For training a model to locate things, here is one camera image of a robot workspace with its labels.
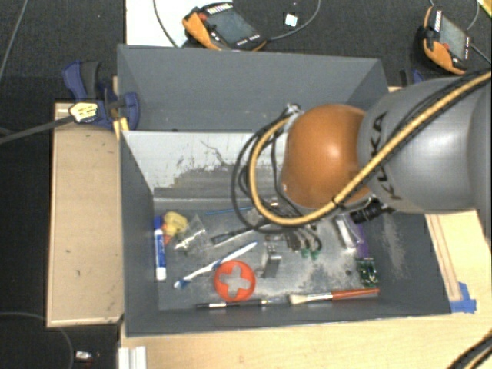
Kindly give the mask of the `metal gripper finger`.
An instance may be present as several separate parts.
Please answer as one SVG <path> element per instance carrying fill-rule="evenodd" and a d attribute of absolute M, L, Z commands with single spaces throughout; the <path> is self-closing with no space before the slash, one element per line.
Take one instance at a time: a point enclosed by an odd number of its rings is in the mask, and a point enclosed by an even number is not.
<path fill-rule="evenodd" d="M 268 244 L 266 246 L 266 254 L 263 278 L 275 278 L 282 261 L 282 253 L 274 245 Z"/>

